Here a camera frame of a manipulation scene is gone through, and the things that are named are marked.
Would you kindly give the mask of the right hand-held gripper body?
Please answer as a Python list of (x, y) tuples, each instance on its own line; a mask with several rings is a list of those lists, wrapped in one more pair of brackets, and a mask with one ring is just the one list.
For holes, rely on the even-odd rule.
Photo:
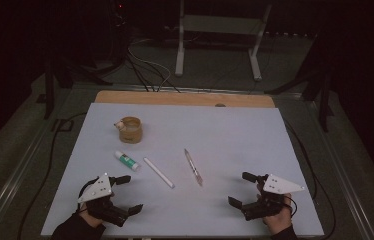
[(261, 177), (262, 183), (256, 183), (260, 197), (254, 203), (243, 205), (241, 209), (247, 221), (278, 214), (283, 208), (285, 194), (304, 190), (303, 186), (273, 174)]

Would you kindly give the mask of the white and green glue stick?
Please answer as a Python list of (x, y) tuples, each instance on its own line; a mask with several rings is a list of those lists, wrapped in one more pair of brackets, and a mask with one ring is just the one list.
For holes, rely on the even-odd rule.
[(121, 151), (116, 151), (114, 155), (121, 163), (123, 163), (132, 171), (137, 171), (140, 168), (140, 165), (125, 153)]

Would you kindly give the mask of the person's right hand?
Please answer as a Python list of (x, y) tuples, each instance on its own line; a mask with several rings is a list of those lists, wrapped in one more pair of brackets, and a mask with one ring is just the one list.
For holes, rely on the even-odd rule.
[(278, 214), (266, 216), (262, 219), (271, 235), (276, 235), (292, 225), (291, 194), (285, 194), (283, 200), (283, 208)]

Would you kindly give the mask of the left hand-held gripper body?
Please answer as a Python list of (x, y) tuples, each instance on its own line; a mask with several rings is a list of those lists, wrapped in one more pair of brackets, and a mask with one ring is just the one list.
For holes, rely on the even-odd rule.
[(102, 176), (87, 182), (80, 190), (77, 203), (86, 205), (91, 216), (122, 227), (128, 218), (128, 212), (113, 205), (110, 197), (112, 186), (110, 176)]

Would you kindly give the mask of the white table mat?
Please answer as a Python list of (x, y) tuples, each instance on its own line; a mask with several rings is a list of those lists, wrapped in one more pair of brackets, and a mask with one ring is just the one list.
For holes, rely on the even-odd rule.
[[(143, 136), (137, 144), (122, 142), (114, 126), (127, 116), (142, 123)], [(184, 149), (203, 187), (196, 182)], [(115, 157), (116, 151), (140, 168), (129, 169)], [(144, 157), (175, 184), (174, 189)], [(228, 203), (229, 196), (243, 203), (256, 198), (256, 186), (243, 180), (243, 172), (306, 183), (278, 109), (93, 103), (41, 233), (51, 234), (73, 213), (87, 181), (108, 173), (131, 177), (130, 183), (115, 187), (114, 204), (142, 204), (143, 209), (123, 227), (107, 226), (107, 237), (264, 236), (267, 228), (260, 220), (245, 220)]]

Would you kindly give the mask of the brown paper pen holder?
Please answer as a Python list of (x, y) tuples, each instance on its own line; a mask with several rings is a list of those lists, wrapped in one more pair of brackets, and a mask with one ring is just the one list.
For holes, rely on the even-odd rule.
[(119, 139), (128, 144), (137, 144), (143, 136), (142, 123), (139, 118), (127, 116), (114, 124), (119, 131)]

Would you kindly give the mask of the dark floor stand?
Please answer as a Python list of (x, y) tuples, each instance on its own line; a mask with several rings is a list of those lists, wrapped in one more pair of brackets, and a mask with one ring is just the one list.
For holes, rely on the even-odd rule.
[(323, 54), (321, 35), (317, 34), (294, 79), (277, 88), (266, 90), (265, 94), (279, 95), (297, 85), (306, 83), (301, 97), (304, 101), (314, 101), (317, 96), (320, 97), (318, 122), (327, 132), (331, 73), (332, 68)]
[(49, 119), (55, 106), (55, 87), (54, 87), (54, 78), (57, 76), (58, 71), (56, 70), (57, 66), (69, 67), (75, 72), (86, 77), (88, 80), (93, 81), (98, 85), (110, 86), (110, 82), (106, 82), (99, 77), (95, 76), (93, 73), (82, 68), (80, 65), (74, 63), (63, 56), (48, 55), (45, 57), (45, 114), (44, 118)]

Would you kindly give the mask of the white metal stand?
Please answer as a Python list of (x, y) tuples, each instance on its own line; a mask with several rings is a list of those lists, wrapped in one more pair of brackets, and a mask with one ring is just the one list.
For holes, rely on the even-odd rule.
[(223, 33), (238, 35), (254, 35), (255, 44), (248, 50), (250, 66), (255, 81), (261, 81), (263, 76), (258, 63), (257, 53), (263, 35), (266, 30), (268, 18), (272, 9), (271, 4), (267, 4), (263, 15), (259, 18), (238, 18), (210, 15), (191, 15), (185, 13), (185, 0), (179, 0), (179, 34), (178, 51), (175, 64), (175, 75), (180, 77), (184, 70), (184, 34), (185, 32), (200, 33)]

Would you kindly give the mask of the person's left hand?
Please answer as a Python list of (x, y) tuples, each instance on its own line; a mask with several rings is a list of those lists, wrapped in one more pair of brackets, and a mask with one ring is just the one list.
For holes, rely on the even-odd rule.
[(91, 227), (97, 228), (101, 226), (104, 221), (102, 219), (95, 218), (91, 216), (88, 212), (88, 208), (86, 205), (83, 205), (81, 210), (79, 211), (78, 215)]

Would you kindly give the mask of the white pen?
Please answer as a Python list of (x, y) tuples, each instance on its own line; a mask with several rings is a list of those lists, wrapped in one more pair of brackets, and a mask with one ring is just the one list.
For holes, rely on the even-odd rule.
[(144, 157), (143, 161), (168, 185), (169, 188), (175, 188), (175, 184), (149, 158)]

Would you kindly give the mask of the black equipment rack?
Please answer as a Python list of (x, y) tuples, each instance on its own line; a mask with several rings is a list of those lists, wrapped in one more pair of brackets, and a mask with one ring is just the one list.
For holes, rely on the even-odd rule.
[(108, 16), (111, 32), (110, 59), (116, 66), (121, 65), (127, 55), (129, 27), (125, 0), (108, 0)]

